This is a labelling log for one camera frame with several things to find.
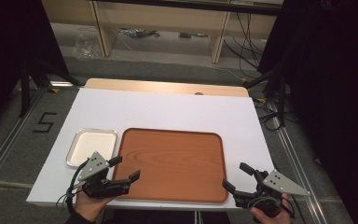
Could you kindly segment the small metal tray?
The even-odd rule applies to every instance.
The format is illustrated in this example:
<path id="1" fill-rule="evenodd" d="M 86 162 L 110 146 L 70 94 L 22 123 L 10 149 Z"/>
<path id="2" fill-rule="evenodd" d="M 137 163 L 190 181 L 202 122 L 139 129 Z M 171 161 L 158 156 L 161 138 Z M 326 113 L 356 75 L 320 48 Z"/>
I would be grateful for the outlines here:
<path id="1" fill-rule="evenodd" d="M 77 167 L 97 151 L 104 159 L 109 160 L 114 152 L 117 133 L 112 130 L 82 129 L 78 131 L 69 148 L 66 162 Z"/>

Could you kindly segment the person's right hand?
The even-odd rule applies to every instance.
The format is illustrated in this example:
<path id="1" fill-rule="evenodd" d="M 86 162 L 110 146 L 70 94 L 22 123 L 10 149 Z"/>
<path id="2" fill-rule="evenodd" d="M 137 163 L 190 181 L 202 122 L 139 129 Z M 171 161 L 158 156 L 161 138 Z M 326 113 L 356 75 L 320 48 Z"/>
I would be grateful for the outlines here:
<path id="1" fill-rule="evenodd" d="M 268 217 L 262 210 L 255 207 L 251 208 L 250 212 L 261 224 L 292 224 L 290 214 L 281 207 L 276 217 Z"/>

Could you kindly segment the person's dark clothing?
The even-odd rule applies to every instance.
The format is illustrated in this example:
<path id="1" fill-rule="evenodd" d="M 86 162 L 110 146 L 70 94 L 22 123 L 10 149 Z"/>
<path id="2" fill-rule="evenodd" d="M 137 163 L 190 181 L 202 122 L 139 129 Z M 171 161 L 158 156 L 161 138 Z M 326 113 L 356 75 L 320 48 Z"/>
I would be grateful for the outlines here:
<path id="1" fill-rule="evenodd" d="M 102 224 L 230 224 L 230 221 L 226 212 L 116 209 Z"/>

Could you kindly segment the brown wooden tray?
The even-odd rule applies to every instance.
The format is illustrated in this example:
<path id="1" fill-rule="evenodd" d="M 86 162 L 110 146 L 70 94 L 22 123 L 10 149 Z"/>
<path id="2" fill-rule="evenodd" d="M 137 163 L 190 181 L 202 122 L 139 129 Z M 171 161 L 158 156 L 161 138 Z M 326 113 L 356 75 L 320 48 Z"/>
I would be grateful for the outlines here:
<path id="1" fill-rule="evenodd" d="M 125 197 L 136 200 L 222 203 L 227 191 L 223 143 L 216 133 L 130 128 L 118 154 L 113 178 L 135 171 L 140 178 Z"/>

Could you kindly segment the black metal stand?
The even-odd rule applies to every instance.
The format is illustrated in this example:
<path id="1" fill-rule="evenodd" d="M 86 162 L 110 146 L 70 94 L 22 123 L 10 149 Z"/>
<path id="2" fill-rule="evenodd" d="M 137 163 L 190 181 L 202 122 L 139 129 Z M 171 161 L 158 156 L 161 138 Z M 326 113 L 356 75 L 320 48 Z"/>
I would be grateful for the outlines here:
<path id="1" fill-rule="evenodd" d="M 263 94 L 267 98 L 276 96 L 278 99 L 277 110 L 270 115 L 268 119 L 277 118 L 279 121 L 278 128 L 285 126 L 284 121 L 284 103 L 285 103 L 285 89 L 286 89 L 286 79 L 283 75 L 281 68 L 273 68 L 267 73 L 263 74 L 261 77 L 258 77 L 252 81 L 245 82 L 242 86 L 249 90 L 252 87 L 260 84 L 261 82 L 266 81 L 266 87 L 263 90 Z"/>
<path id="2" fill-rule="evenodd" d="M 85 85 L 84 82 L 69 74 L 66 65 L 60 68 L 38 58 L 24 60 L 21 65 L 21 118 L 25 116 L 31 107 L 30 79 L 35 83 L 37 88 L 50 88 L 52 84 L 48 74 L 57 75 L 77 87 Z"/>

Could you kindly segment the person's left hand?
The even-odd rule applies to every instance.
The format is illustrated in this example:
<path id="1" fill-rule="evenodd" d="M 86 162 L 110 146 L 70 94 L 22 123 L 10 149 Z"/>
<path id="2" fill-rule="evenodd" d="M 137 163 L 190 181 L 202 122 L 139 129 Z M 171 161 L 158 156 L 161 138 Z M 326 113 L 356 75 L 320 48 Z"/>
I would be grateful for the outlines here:
<path id="1" fill-rule="evenodd" d="M 75 211 L 87 221 L 93 222 L 102 210 L 114 200 L 114 197 L 90 198 L 82 189 L 76 195 Z"/>

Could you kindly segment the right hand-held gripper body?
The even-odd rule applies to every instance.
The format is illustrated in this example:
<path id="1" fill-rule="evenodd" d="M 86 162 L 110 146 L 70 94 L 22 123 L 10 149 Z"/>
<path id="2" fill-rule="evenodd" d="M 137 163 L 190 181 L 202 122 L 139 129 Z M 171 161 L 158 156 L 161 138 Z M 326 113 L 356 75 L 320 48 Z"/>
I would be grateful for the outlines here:
<path id="1" fill-rule="evenodd" d="M 256 181 L 254 193 L 238 191 L 238 198 L 235 199 L 237 207 L 250 210 L 255 207 L 262 210 L 268 217 L 276 217 L 279 208 L 286 210 L 291 217 L 294 213 L 286 205 L 282 204 L 282 195 L 294 194 L 308 196 L 309 191 L 300 187 L 296 182 L 274 170 L 262 181 Z"/>

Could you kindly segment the light wooden table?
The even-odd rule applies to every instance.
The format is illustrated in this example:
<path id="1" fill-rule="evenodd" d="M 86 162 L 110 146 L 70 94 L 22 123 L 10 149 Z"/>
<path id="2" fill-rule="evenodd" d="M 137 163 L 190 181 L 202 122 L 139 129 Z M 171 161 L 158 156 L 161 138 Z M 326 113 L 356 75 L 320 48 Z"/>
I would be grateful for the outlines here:
<path id="1" fill-rule="evenodd" d="M 90 78 L 85 87 L 88 89 L 116 91 L 147 91 L 233 97 L 249 96 L 248 91 L 243 87 L 108 78 Z"/>

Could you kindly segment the bluish clutter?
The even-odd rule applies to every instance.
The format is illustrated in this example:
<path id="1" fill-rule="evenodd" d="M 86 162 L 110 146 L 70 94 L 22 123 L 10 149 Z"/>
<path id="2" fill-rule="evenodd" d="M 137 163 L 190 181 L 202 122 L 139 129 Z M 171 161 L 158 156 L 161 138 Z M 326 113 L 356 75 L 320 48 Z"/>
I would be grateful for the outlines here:
<path id="1" fill-rule="evenodd" d="M 159 31 L 154 31 L 154 30 L 121 28 L 120 32 L 123 35 L 127 35 L 131 38 L 141 38 L 141 37 L 148 37 L 148 36 L 159 37 Z"/>

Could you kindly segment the white board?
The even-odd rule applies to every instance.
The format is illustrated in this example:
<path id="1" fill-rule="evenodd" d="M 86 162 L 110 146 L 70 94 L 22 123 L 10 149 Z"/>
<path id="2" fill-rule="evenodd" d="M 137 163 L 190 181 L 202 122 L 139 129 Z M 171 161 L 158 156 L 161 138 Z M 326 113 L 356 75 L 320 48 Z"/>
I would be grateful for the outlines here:
<path id="1" fill-rule="evenodd" d="M 66 155 L 83 128 L 129 128 L 216 133 L 223 140 L 227 179 L 237 189 L 253 191 L 255 180 L 239 169 L 243 161 L 255 169 L 273 169 L 266 140 L 250 97 L 208 96 L 82 89 L 58 134 L 27 198 L 28 203 L 52 206 L 62 196 L 75 169 Z"/>

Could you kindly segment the light wooden desk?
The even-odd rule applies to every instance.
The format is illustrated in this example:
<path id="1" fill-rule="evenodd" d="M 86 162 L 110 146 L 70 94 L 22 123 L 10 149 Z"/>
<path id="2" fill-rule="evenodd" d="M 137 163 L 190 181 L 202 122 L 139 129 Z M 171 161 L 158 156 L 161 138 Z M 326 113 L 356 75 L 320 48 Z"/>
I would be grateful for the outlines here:
<path id="1" fill-rule="evenodd" d="M 241 36 L 248 30 L 256 39 L 267 39 L 274 16 L 227 11 L 158 7 L 90 0 L 42 0 L 51 22 L 93 25 L 97 29 L 103 56 L 110 55 L 120 28 L 177 33 L 201 33 L 209 38 L 213 63 L 219 61 L 223 38 Z"/>

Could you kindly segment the clear plastic bag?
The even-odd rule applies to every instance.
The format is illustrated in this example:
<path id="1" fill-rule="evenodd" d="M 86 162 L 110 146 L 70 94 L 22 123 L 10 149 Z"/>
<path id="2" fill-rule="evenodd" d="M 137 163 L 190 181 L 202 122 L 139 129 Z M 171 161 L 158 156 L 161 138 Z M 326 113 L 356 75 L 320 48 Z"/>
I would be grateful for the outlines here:
<path id="1" fill-rule="evenodd" d="M 78 29 L 73 56 L 79 61 L 97 60 L 102 57 L 97 32 L 91 27 Z"/>

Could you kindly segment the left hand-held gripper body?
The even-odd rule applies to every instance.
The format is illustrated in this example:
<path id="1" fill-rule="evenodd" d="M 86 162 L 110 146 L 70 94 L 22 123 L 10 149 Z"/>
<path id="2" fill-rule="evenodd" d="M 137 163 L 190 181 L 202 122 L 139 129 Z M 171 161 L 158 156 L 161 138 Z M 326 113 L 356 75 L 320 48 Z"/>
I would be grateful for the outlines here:
<path id="1" fill-rule="evenodd" d="M 104 199 L 128 194 L 130 188 L 122 188 L 118 180 L 107 178 L 109 169 L 108 161 L 95 151 L 86 161 L 78 177 L 77 187 L 90 197 Z"/>

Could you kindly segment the black curtain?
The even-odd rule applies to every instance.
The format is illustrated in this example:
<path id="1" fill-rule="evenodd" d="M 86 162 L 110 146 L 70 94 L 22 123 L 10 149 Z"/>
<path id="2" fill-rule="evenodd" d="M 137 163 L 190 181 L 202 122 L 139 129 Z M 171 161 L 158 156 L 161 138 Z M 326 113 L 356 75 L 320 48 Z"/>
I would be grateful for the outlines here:
<path id="1" fill-rule="evenodd" d="M 314 150 L 358 224 L 358 0 L 283 0 L 259 72 L 272 69 L 299 30 L 287 63 L 291 99 Z"/>
<path id="2" fill-rule="evenodd" d="M 0 113 L 21 76 L 47 86 L 48 74 L 72 79 L 42 0 L 0 0 Z"/>

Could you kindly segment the aluminium floor rail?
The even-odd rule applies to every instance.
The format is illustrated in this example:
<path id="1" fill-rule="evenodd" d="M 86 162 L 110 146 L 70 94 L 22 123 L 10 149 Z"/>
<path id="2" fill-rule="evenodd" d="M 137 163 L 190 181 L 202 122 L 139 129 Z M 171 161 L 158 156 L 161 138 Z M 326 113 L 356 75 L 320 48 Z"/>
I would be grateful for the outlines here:
<path id="1" fill-rule="evenodd" d="M 328 224 L 327 219 L 324 215 L 324 210 L 318 201 L 318 197 L 314 190 L 314 187 L 312 186 L 309 178 L 306 175 L 305 169 L 296 152 L 296 148 L 294 147 L 289 133 L 286 130 L 284 123 L 284 111 L 279 111 L 278 107 L 272 102 L 268 102 L 267 107 L 274 112 L 274 116 L 272 117 L 274 129 L 278 132 L 278 135 L 281 139 L 284 152 L 291 165 L 297 183 L 310 192 L 308 196 L 304 197 L 304 201 L 310 211 L 310 215 L 314 223 Z"/>
<path id="2" fill-rule="evenodd" d="M 31 100 L 30 107 L 24 112 L 22 116 L 20 116 L 16 123 L 14 124 L 13 128 L 10 130 L 8 136 L 3 141 L 2 145 L 0 146 L 0 169 L 2 168 L 3 164 L 8 158 L 11 150 L 17 144 L 20 136 L 22 135 L 24 129 L 26 128 L 31 116 L 34 113 L 35 108 L 39 105 L 39 103 L 44 98 L 47 92 L 47 88 L 39 88 L 35 94 L 33 99 Z"/>

